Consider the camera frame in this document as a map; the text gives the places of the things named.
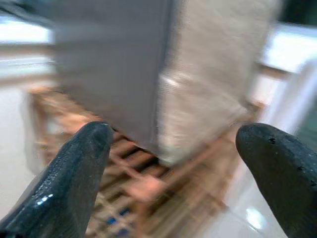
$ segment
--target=wooden pallet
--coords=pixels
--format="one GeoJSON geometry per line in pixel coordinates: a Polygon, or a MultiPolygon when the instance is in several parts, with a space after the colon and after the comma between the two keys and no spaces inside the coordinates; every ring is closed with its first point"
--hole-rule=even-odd
{"type": "MultiPolygon", "coordinates": [[[[30,92],[38,149],[49,163],[62,144],[90,121],[101,120],[57,88],[30,92]],[[50,121],[59,130],[49,132],[50,121]]],[[[216,217],[240,159],[234,138],[239,125],[185,164],[167,168],[118,131],[110,151],[86,236],[107,238],[194,237],[207,218],[216,217]]]]}

